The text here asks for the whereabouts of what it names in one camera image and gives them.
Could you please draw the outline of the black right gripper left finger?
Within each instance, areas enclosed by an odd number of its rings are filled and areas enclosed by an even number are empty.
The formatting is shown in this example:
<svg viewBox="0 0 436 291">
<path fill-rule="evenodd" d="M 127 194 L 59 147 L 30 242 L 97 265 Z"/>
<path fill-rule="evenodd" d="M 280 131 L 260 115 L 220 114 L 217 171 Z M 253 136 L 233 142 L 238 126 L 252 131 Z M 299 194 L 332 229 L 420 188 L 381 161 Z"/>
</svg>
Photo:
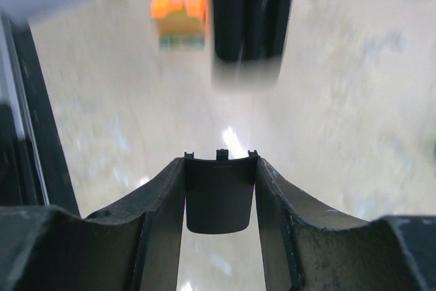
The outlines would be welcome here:
<svg viewBox="0 0 436 291">
<path fill-rule="evenodd" d="M 50 206 L 1 208 L 2 290 L 175 290 L 183 160 L 81 219 Z"/>
</svg>

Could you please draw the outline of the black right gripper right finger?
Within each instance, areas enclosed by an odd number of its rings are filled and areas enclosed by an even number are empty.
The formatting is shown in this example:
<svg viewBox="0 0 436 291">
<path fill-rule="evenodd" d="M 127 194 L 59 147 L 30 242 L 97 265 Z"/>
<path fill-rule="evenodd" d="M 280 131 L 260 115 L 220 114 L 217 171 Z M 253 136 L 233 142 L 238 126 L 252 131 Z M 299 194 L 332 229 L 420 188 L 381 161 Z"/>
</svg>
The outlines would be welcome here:
<svg viewBox="0 0 436 291">
<path fill-rule="evenodd" d="M 434 290 L 435 218 L 342 213 L 259 159 L 255 197 L 268 290 Z"/>
</svg>

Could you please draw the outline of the black battery cover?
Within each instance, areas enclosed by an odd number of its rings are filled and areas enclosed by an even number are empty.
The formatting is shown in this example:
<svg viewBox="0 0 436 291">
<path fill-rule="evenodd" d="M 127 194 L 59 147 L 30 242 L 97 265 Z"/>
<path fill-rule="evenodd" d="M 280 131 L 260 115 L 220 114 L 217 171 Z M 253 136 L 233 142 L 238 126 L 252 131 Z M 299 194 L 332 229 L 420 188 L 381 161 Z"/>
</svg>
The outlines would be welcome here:
<svg viewBox="0 0 436 291">
<path fill-rule="evenodd" d="M 258 152 L 230 159 L 218 149 L 215 160 L 184 156 L 187 228 L 198 234 L 229 234 L 250 222 Z"/>
</svg>

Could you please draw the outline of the black remote control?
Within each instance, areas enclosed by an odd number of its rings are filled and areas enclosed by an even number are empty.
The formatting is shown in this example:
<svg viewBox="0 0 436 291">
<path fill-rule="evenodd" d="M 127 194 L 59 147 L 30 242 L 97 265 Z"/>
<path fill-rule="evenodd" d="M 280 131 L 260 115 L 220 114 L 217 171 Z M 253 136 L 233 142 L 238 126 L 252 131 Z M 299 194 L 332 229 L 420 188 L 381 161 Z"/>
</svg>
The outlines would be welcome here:
<svg viewBox="0 0 436 291">
<path fill-rule="evenodd" d="M 292 0 L 212 0 L 212 84 L 256 90 L 279 79 Z"/>
</svg>

